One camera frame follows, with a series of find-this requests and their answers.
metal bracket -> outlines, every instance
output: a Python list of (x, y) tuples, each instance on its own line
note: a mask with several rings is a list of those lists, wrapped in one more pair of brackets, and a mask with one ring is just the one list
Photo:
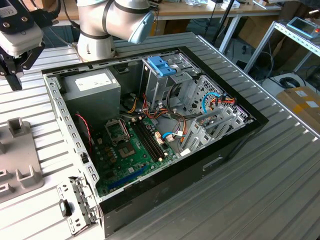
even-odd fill
[(67, 222), (72, 235), (79, 234), (100, 218), (93, 192), (83, 176), (70, 177), (56, 188), (63, 201), (63, 204), (60, 204), (61, 213), (68, 217)]
[(43, 184), (30, 124), (19, 117), (8, 120), (0, 127), (0, 203)]

motherboard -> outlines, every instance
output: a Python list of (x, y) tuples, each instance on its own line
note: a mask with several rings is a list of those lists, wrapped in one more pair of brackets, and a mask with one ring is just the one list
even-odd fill
[(166, 144), (158, 143), (155, 128), (148, 118), (137, 122), (112, 120), (93, 136), (93, 159), (100, 180), (100, 196), (115, 191), (177, 158)]

desk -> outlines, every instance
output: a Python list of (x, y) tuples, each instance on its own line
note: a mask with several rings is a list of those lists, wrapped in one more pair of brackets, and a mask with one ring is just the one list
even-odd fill
[[(320, 221), (320, 136), (191, 32), (115, 41), (121, 56), (187, 46), (268, 119), (230, 161), (108, 240), (315, 240)], [(70, 47), (45, 49), (12, 92), (0, 80), (0, 125), (22, 117), (31, 124), (44, 186), (0, 204), (0, 236), (7, 240), (102, 240), (95, 224), (72, 238), (56, 185), (78, 170), (56, 122), (41, 69), (79, 63)]]
[[(74, 21), (79, 20), (78, 8), (74, 0), (65, 0), (66, 9), (70, 16), (70, 18)], [(50, 10), (55, 9), (55, 4), (50, 8)], [(212, 15), (213, 7), (208, 6), (206, 4), (202, 4), (201, 6), (189, 6), (184, 2), (173, 3), (173, 2), (165, 2), (163, 1), (159, 5), (159, 21), (166, 20), (183, 20), (183, 19), (205, 19), (210, 18)], [(232, 17), (231, 24), (226, 32), (226, 35), (221, 43), (219, 51), (224, 53), (228, 43), (239, 23), (241, 17), (249, 17), (249, 16), (272, 16), (279, 15), (281, 8), (265, 10), (249, 0), (249, 4), (241, 4), (239, 8), (231, 9), (229, 13), (229, 17)], [(221, 18), (225, 13), (225, 10), (222, 8), (216, 8), (214, 10), (213, 18)], [(62, 25), (69, 24), (66, 14), (62, 10), (57, 18)]]

power cable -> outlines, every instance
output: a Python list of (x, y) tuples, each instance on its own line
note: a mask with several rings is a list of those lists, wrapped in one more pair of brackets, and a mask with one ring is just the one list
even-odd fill
[(215, 12), (215, 9), (216, 9), (216, 5), (217, 5), (217, 4), (214, 5), (213, 10), (212, 10), (212, 13), (211, 13), (210, 20), (209, 20), (209, 22), (207, 23), (207, 25), (206, 25), (206, 27), (205, 27), (205, 32), (204, 32), (204, 35), (203, 35), (204, 38), (206, 38), (208, 28), (209, 28), (210, 25), (211, 25), (211, 20), (212, 20), (212, 18), (213, 18), (213, 16), (214, 16), (214, 12)]
[(52, 27), (49, 27), (49, 29), (56, 36), (56, 38), (59, 39), (62, 43), (66, 44), (69, 47), (72, 47), (72, 44), (63, 40), (58, 34), (56, 34), (56, 32), (52, 29)]
[(65, 0), (61, 0), (63, 3), (63, 8), (64, 8), (64, 13), (66, 18), (68, 19), (68, 21), (70, 22), (71, 26), (77, 30), (80, 30), (80, 25), (78, 23), (76, 23), (75, 21), (72, 21), (71, 18), (69, 17), (69, 14), (67, 12), (67, 7), (66, 7), (66, 2)]

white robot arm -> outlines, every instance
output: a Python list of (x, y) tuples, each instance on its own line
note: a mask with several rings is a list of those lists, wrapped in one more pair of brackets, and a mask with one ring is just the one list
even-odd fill
[(78, 0), (78, 52), (88, 61), (115, 55), (112, 36), (139, 44), (148, 36), (154, 15), (148, 0)]
[[(61, 1), (52, 12), (29, 12), (19, 0), (0, 0), (0, 79), (12, 90), (21, 90), (23, 70), (32, 67), (45, 48), (41, 29), (53, 25), (61, 10)], [(113, 37), (134, 44), (149, 34), (154, 15), (148, 0), (78, 0), (80, 38), (78, 52), (86, 61), (115, 55)]]

